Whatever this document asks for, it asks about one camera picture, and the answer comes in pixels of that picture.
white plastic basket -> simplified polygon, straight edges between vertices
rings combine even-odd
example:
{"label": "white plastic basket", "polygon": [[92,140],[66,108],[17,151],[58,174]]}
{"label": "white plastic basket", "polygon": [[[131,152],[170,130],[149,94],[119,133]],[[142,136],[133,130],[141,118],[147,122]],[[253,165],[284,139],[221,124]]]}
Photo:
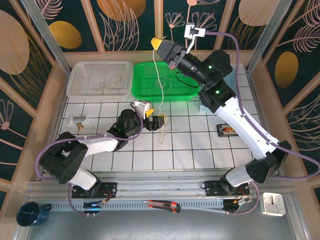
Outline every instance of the white plastic basket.
{"label": "white plastic basket", "polygon": [[70,74],[66,95],[78,101],[125,101],[131,93],[130,61],[79,61]]}

dark green wallpaper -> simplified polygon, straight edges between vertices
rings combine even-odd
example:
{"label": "dark green wallpaper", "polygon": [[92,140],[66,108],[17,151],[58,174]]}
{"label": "dark green wallpaper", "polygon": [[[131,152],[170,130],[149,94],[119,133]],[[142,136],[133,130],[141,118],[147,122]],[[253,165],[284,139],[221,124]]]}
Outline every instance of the dark green wallpaper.
{"label": "dark green wallpaper", "polygon": [[[245,6],[242,8],[242,12],[239,11],[240,4]],[[255,9],[256,6],[252,5],[253,2],[259,3],[261,5],[260,9]],[[250,0],[236,0],[231,17],[226,29],[227,33],[230,33],[236,37],[239,43],[239,48],[241,50],[253,50],[265,29],[267,24],[266,20],[272,14],[269,9],[274,9],[275,1],[250,1]],[[261,22],[261,25],[248,25],[242,22],[240,16],[246,18],[248,22],[257,24]],[[232,39],[229,37],[224,37],[222,50],[235,50],[236,46]]]}
{"label": "dark green wallpaper", "polygon": [[320,6],[313,3],[304,2],[266,63],[283,107],[320,71]]}
{"label": "dark green wallpaper", "polygon": [[0,179],[12,180],[33,118],[0,90]]}
{"label": "dark green wallpaper", "polygon": [[314,193],[315,193],[316,199],[318,199],[318,203],[320,204],[320,187],[315,188]]}
{"label": "dark green wallpaper", "polygon": [[0,212],[1,212],[1,208],[5,202],[5,198],[6,198],[7,193],[5,191],[0,191]]}
{"label": "dark green wallpaper", "polygon": [[[301,154],[320,161],[320,85],[316,87],[286,116]],[[317,166],[303,161],[311,174]]]}
{"label": "dark green wallpaper", "polygon": [[154,0],[91,0],[105,51],[152,50]]}
{"label": "dark green wallpaper", "polygon": [[283,17],[280,25],[278,26],[277,30],[275,31],[275,33],[274,33],[271,41],[269,42],[269,44],[268,44],[268,45],[266,46],[266,48],[265,48],[265,50],[264,50],[264,52],[263,52],[263,54],[262,54],[262,57],[263,57],[263,58],[265,58],[265,56],[266,56],[266,54],[268,53],[271,45],[274,43],[275,38],[277,37],[277,35],[279,34],[280,30],[282,29],[283,25],[285,24],[287,18],[289,17],[289,15],[290,15],[292,9],[294,8],[294,6],[296,5],[296,3],[297,3],[297,0],[292,0],[288,11],[286,12],[286,14],[285,14],[285,16]]}
{"label": "dark green wallpaper", "polygon": [[0,22],[0,77],[37,109],[52,65],[8,0],[0,5]]}
{"label": "dark green wallpaper", "polygon": [[[185,45],[184,34],[187,22],[194,23],[197,28],[205,28],[207,32],[218,32],[226,2],[226,0],[164,0],[163,36]],[[215,42],[216,36],[197,37],[192,49],[212,50]]]}
{"label": "dark green wallpaper", "polygon": [[35,4],[63,52],[98,51],[80,0],[36,0]]}

blue mug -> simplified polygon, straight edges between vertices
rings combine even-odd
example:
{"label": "blue mug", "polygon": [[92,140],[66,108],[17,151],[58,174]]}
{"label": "blue mug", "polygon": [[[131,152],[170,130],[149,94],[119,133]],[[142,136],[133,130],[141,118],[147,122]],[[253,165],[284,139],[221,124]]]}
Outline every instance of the blue mug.
{"label": "blue mug", "polygon": [[41,225],[47,220],[51,208],[51,204],[40,206],[34,201],[27,202],[17,212],[16,222],[22,227]]}

white clock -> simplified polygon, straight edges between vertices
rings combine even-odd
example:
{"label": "white clock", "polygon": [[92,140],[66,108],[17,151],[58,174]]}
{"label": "white clock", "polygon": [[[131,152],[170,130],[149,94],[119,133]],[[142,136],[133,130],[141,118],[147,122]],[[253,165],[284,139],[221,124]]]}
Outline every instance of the white clock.
{"label": "white clock", "polygon": [[260,208],[265,215],[280,217],[286,214],[284,198],[278,193],[264,192],[260,194]]}

yellow circle pattern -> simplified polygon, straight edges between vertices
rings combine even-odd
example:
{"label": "yellow circle pattern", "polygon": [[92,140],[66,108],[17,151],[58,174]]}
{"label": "yellow circle pattern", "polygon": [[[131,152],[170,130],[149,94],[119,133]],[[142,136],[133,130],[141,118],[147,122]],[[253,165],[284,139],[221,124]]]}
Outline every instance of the yellow circle pattern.
{"label": "yellow circle pattern", "polygon": [[132,9],[136,18],[140,17],[146,9],[146,0],[97,0],[96,2],[108,18],[120,22],[123,22],[125,16],[124,4],[128,10]]}
{"label": "yellow circle pattern", "polygon": [[248,26],[264,26],[269,22],[279,0],[241,0],[239,18]]}
{"label": "yellow circle pattern", "polygon": [[24,28],[10,14],[0,10],[0,69],[22,73],[29,62],[29,41]]}
{"label": "yellow circle pattern", "polygon": [[289,87],[295,80],[299,67],[297,56],[285,51],[280,55],[275,65],[275,82],[282,89]]}
{"label": "yellow circle pattern", "polygon": [[82,43],[80,32],[66,21],[55,21],[50,24],[49,29],[63,48],[76,49]]}

